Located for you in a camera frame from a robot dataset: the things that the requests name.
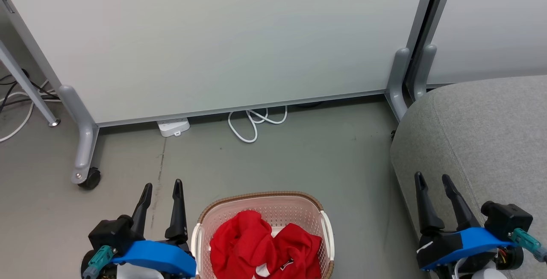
power cord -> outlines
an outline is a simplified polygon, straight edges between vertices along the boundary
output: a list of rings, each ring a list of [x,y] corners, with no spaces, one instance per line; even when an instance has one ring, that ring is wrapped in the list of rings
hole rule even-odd
[[[23,69],[23,72],[25,73],[25,75],[27,77],[29,77],[29,73],[27,73],[27,71],[25,69]],[[7,76],[4,76],[2,78],[0,78],[0,82],[8,77],[10,77],[11,75],[7,75]],[[60,102],[61,100],[59,100],[59,97],[57,96],[57,93],[55,92],[54,89],[51,89],[51,90],[44,90],[44,86],[48,83],[48,81],[46,80],[41,86],[39,85],[36,85],[35,83],[31,82],[31,84],[33,86],[35,86],[37,89],[39,89],[41,92],[39,92],[38,94],[40,96],[49,96],[49,97],[43,97],[43,100],[45,102]],[[21,96],[29,96],[28,94],[26,94],[25,92],[21,92],[21,91],[17,91],[17,92],[13,92],[13,88],[15,88],[15,86],[17,85],[18,83],[17,82],[10,82],[8,84],[0,84],[0,85],[12,85],[9,89],[8,89],[8,93],[6,94],[6,96],[4,98],[1,99],[2,101],[2,105],[0,106],[0,113],[2,113],[2,110],[4,109],[5,106],[9,106],[9,105],[13,105],[13,104],[16,104],[16,103],[21,103],[21,102],[26,102],[28,100],[31,100],[30,98],[25,98],[24,100],[15,100],[13,102],[7,102],[8,98],[10,97],[13,97],[13,96],[16,96],[16,95],[21,95]],[[9,135],[7,135],[6,137],[3,137],[3,138],[0,138],[0,142],[3,142],[3,141],[6,141],[8,139],[10,139],[11,137],[13,137],[16,133],[18,133],[24,126],[25,124],[27,123],[27,121],[29,121],[30,117],[31,117],[31,114],[32,114],[32,109],[34,108],[34,103],[31,103],[31,106],[29,108],[29,113],[27,114],[27,117],[25,117],[25,119],[23,120],[23,122],[21,123],[21,125],[19,125],[19,127],[17,129],[15,129],[15,131],[13,131],[12,133],[10,133]]]
[[[454,266],[454,275],[456,276],[456,279],[459,279],[459,268],[461,265],[467,260],[467,257],[461,258],[457,261],[456,265]]]
[[[258,138],[258,130],[256,129],[256,124],[264,123],[264,121],[266,121],[268,123],[272,123],[272,124],[281,124],[281,123],[285,122],[285,120],[287,119],[287,106],[285,106],[285,116],[283,117],[283,119],[281,121],[274,121],[274,120],[268,119],[268,109],[267,108],[266,108],[266,115],[258,114],[254,110],[245,110],[245,113],[247,114],[247,117],[249,118],[249,121],[252,124],[253,129],[254,129],[254,138],[251,139],[251,140],[248,140],[248,139],[245,139],[245,138],[241,137],[241,135],[239,135],[238,131],[236,131],[236,129],[234,128],[234,126],[232,125],[232,122],[231,122],[231,118],[232,118],[233,113],[234,112],[231,112],[230,114],[228,114],[228,125],[230,126],[230,128],[232,129],[234,134],[241,141],[243,141],[245,143],[253,143]],[[253,119],[253,117],[250,115],[251,113],[254,114],[255,116],[259,117],[261,120],[255,121]]]

whiteboard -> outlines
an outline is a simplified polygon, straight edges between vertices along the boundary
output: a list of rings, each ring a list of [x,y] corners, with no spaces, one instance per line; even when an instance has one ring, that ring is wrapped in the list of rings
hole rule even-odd
[[[447,0],[428,84],[547,74],[547,0]]]
[[[419,0],[11,0],[96,123],[383,90]]]

whiteboard frame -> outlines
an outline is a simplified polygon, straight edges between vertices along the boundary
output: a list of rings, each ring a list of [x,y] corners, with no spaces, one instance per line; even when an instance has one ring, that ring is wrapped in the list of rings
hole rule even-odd
[[[416,51],[414,60],[411,61],[408,72],[405,77],[404,84],[410,93],[412,100],[418,100],[426,93],[427,78],[429,76],[429,70],[431,69],[432,61],[435,58],[436,46],[431,44],[433,36],[443,10],[445,8],[447,0],[434,0],[434,14],[429,18],[427,22],[424,22],[425,34],[422,35],[422,44]]]
[[[314,97],[306,98],[303,100],[288,100],[285,102],[275,102],[267,104],[257,104],[249,106],[238,106],[225,109],[216,109],[216,110],[205,110],[193,113],[182,113],[182,114],[171,114],[171,115],[159,115],[154,117],[144,117],[140,119],[129,119],[129,120],[119,120],[111,121],[105,123],[95,123],[91,115],[87,111],[84,103],[80,100],[76,94],[74,88],[70,86],[62,86],[59,78],[53,71],[53,68],[47,61],[45,55],[41,51],[39,45],[35,41],[33,35],[31,34],[29,28],[26,26],[25,22],[22,20],[22,17],[19,15],[16,7],[14,6],[11,0],[7,0],[8,4],[12,7],[14,13],[8,12],[8,17],[21,36],[21,39],[25,45],[29,48],[31,55],[35,58],[40,69],[43,71],[47,80],[49,80],[53,89],[55,89],[61,97],[63,104],[71,114],[71,117],[77,123],[80,131],[80,141],[78,144],[78,149],[76,150],[76,162],[74,166],[74,172],[71,175],[72,183],[80,184],[84,183],[88,178],[88,171],[91,166],[91,159],[94,152],[94,147],[97,141],[98,132],[101,127],[108,126],[117,126],[117,125],[126,125],[132,123],[144,123],[151,121],[160,121],[175,119],[178,117],[197,117],[200,115],[209,115],[209,114],[220,114],[227,113],[231,111],[246,110],[246,109],[260,109],[272,106],[285,106],[292,104],[303,104],[310,102],[318,102],[323,100],[338,100],[343,98],[352,98],[367,96],[373,94],[385,94],[387,101],[389,102],[391,109],[395,114],[397,121],[404,115],[406,112],[406,103],[403,99],[402,86],[405,78],[405,73],[407,72],[408,66],[410,64],[410,56],[412,51],[416,46],[416,41],[420,35],[420,30],[422,28],[422,22],[426,15],[427,6],[429,0],[419,0],[418,6],[416,8],[416,14],[412,22],[412,27],[410,29],[410,34],[406,43],[406,47],[401,47],[397,51],[394,51],[394,61],[391,67],[391,73],[388,80],[388,85],[385,89],[381,90],[372,90],[366,92],[357,92],[352,94],[338,94],[334,96],[324,96],[324,97]]]

caster wheel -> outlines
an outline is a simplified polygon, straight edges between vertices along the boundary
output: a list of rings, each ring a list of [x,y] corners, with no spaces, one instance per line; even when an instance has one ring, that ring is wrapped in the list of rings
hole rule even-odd
[[[88,172],[88,178],[83,182],[78,184],[81,188],[85,190],[91,190],[97,187],[99,182],[101,181],[101,171],[99,171],[95,167],[89,168]]]

black cable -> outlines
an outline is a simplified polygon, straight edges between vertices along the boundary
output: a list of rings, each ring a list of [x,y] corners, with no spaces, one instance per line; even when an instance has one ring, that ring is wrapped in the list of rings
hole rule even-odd
[[[44,90],[43,88],[41,88],[41,86],[39,86],[39,85],[37,85],[37,84],[35,84],[35,83],[33,83],[33,82],[31,82],[31,84],[32,84],[33,86],[35,86],[36,88],[38,88],[41,92],[44,92],[45,94],[47,94],[47,95],[49,95],[49,96],[51,96],[51,97],[54,97],[54,100],[59,100],[59,97],[58,97],[58,96],[53,95],[53,94],[47,92],[46,90]]]
[[[43,97],[41,99],[43,99],[43,100],[57,100],[57,98],[54,98],[54,97]],[[10,105],[21,103],[21,102],[28,102],[29,100],[31,100],[31,99],[30,98],[25,98],[24,100],[14,100],[13,102],[9,102],[9,103],[0,105],[0,107],[4,108],[5,106],[10,106]]]
[[[6,106],[6,102],[8,102],[9,94],[13,91],[13,88],[17,85],[17,82],[12,84],[12,86],[9,88],[8,93],[6,94],[6,97],[4,98],[4,102],[2,102],[2,106],[0,106],[0,113],[2,113],[2,109],[4,109],[4,106]]]
[[[6,76],[0,78],[0,82],[1,82],[2,80],[4,80],[4,79],[10,77],[10,76],[12,76],[12,75],[10,74],[10,75],[6,75]],[[8,86],[8,85],[15,84],[15,83],[16,83],[16,82],[4,82],[4,83],[0,84],[0,86]]]
[[[314,108],[319,105],[321,105],[323,102],[314,102],[314,103],[306,103],[306,104],[295,104],[298,108]]]

